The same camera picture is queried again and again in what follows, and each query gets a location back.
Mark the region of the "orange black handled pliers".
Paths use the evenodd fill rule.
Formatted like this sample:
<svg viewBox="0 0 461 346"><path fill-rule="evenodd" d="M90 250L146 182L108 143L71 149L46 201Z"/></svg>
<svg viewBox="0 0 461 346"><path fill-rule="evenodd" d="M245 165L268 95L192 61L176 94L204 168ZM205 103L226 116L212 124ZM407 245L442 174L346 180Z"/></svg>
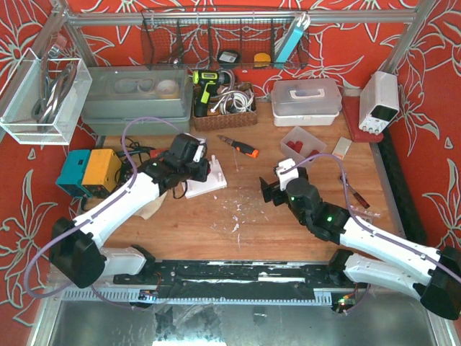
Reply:
<svg viewBox="0 0 461 346"><path fill-rule="evenodd" d="M246 143L242 143L240 141L233 140L232 138L223 135L217 135L217 137L221 141L227 143L229 146L232 146L235 150L241 152L242 154L245 154L252 158L256 158L259 155L259 150L254 148L253 146L250 146Z"/></svg>

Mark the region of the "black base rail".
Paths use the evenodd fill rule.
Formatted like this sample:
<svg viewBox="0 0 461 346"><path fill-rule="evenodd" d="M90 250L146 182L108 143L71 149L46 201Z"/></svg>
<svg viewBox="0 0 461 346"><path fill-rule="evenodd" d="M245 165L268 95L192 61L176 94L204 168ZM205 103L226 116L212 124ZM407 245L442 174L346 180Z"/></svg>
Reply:
<svg viewBox="0 0 461 346"><path fill-rule="evenodd" d="M157 285L160 298L225 300L308 300L316 291L355 289L350 280L336 283L325 262L252 262L164 260L146 274L114 276L120 285Z"/></svg>

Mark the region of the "grey translucent storage box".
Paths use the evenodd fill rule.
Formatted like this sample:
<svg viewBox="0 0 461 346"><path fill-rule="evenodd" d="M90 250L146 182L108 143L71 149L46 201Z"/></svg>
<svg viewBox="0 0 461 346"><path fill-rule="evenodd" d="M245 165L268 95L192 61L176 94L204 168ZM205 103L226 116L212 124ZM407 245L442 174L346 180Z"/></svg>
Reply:
<svg viewBox="0 0 461 346"><path fill-rule="evenodd" d="M132 136L157 136L190 131L192 81L185 69L145 66L91 67L92 83L82 121L99 136L120 136L126 125Z"/></svg>

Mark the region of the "yellow box device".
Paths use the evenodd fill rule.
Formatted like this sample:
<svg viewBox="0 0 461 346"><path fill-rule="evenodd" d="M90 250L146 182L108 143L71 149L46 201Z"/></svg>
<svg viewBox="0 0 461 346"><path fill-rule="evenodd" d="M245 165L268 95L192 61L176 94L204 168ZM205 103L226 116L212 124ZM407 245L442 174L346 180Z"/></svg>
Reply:
<svg viewBox="0 0 461 346"><path fill-rule="evenodd" d="M107 198L116 188L116 173L122 162L111 148L91 151L82 186L94 198Z"/></svg>

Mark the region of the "clear tray of red springs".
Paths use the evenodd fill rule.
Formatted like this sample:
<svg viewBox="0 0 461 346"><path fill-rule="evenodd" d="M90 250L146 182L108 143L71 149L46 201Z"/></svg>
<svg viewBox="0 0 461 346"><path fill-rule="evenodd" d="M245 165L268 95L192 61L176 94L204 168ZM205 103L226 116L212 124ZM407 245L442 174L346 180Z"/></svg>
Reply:
<svg viewBox="0 0 461 346"><path fill-rule="evenodd" d="M281 141L280 150L287 159L293 159L296 164L311 155L323 153L327 145L302 129L295 126Z"/></svg>

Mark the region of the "small red handled tool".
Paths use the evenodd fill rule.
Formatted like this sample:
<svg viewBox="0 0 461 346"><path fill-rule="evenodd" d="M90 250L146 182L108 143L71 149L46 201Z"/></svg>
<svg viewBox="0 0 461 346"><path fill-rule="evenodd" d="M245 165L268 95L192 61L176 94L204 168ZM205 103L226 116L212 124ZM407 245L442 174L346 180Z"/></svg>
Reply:
<svg viewBox="0 0 461 346"><path fill-rule="evenodd" d="M357 200L357 202L364 208L364 209L368 209L370 207L370 204L357 192L357 191L354 191L353 193L353 196L355 197L355 199Z"/></svg>

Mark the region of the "small clear plastic bag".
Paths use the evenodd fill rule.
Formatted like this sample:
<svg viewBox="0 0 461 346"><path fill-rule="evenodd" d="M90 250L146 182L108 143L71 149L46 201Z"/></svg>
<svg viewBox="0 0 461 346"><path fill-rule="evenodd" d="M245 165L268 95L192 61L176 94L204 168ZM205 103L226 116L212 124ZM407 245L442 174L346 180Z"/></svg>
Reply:
<svg viewBox="0 0 461 346"><path fill-rule="evenodd" d="M334 150L332 151L332 154L340 160L344 159L348 150L350 149L351 144L352 141L348 138L340 137Z"/></svg>

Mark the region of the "clear acrylic wall bin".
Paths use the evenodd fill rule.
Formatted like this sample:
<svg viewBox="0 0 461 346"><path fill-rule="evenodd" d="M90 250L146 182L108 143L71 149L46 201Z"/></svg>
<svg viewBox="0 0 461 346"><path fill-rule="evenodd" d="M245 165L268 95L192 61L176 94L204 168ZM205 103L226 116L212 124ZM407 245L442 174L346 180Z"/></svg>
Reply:
<svg viewBox="0 0 461 346"><path fill-rule="evenodd" d="M31 49L1 90L1 129L22 145L68 146L92 77L81 58L38 58Z"/></svg>

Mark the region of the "beige work glove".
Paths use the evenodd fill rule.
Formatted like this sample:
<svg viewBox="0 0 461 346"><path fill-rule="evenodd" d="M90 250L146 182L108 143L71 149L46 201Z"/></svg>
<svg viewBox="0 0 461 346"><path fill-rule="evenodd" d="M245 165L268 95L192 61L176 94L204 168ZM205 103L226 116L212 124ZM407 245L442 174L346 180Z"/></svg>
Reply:
<svg viewBox="0 0 461 346"><path fill-rule="evenodd" d="M162 206L166 196L168 195L165 192L162 196L156 198L154 201L151 201L140 208L135 215L141 217L144 220L148 220L151 216L153 216L158 209Z"/></svg>

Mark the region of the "green black cordless drill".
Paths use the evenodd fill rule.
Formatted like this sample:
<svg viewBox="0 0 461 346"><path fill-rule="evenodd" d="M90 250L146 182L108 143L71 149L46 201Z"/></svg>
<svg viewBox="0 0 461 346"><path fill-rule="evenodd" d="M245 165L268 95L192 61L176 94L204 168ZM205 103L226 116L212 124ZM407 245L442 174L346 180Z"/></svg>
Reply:
<svg viewBox="0 0 461 346"><path fill-rule="evenodd" d="M227 71L194 70L192 82L200 87L200 92L195 99L194 115L195 117L205 117L211 96L217 94L217 90L222 84L229 84L231 76Z"/></svg>

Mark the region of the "teal box device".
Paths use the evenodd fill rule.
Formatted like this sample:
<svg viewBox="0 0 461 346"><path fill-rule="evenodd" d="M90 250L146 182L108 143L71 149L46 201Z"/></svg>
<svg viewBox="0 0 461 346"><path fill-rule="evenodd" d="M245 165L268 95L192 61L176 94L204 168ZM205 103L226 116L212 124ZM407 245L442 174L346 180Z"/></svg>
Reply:
<svg viewBox="0 0 461 346"><path fill-rule="evenodd" d="M61 174L55 181L56 185L73 198L90 196L83 186L83 178L91 152L88 149L69 151L61 169Z"/></svg>

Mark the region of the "white peg base plate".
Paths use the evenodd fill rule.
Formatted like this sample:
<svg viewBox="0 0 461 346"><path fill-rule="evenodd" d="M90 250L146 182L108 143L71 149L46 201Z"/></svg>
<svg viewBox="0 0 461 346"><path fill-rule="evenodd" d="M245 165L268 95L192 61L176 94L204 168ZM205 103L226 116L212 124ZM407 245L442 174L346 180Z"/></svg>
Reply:
<svg viewBox="0 0 461 346"><path fill-rule="evenodd" d="M220 190L227 187L227 181L223 173L219 160L213 154L211 156L210 173L207 175L205 182L197 182L194 180L187 180L187 191L185 197L187 199L204 195L209 192Z"/></svg>

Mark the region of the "brown woven basket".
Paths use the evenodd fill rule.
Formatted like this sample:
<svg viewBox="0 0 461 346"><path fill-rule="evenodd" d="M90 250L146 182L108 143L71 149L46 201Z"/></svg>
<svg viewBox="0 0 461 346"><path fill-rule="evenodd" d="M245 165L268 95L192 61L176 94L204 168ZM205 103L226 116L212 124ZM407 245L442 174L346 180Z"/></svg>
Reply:
<svg viewBox="0 0 461 346"><path fill-rule="evenodd" d="M195 128L200 131L256 125L258 115L253 84L240 83L227 95L213 97L205 117L195 117L193 103L191 118Z"/></svg>

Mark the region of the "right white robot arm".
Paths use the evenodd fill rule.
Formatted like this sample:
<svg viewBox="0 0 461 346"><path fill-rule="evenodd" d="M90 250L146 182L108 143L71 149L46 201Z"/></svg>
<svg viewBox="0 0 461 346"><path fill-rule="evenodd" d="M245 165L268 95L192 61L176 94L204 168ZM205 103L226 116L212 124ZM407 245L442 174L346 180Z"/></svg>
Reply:
<svg viewBox="0 0 461 346"><path fill-rule="evenodd" d="M341 249L328 266L338 283L350 280L389 288L418 300L449 320L460 317L460 250L436 249L383 231L322 200L305 177L287 183L260 181L265 202L285 204L316 238Z"/></svg>

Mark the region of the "red mat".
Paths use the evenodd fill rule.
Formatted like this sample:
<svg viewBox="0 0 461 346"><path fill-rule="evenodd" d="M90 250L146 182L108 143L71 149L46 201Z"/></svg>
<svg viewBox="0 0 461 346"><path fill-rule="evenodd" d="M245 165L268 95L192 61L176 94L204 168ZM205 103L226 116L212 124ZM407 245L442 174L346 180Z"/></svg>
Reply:
<svg viewBox="0 0 461 346"><path fill-rule="evenodd" d="M359 97L343 96L342 111L353 142L379 143L384 138L382 133L375 135L359 129Z"/></svg>

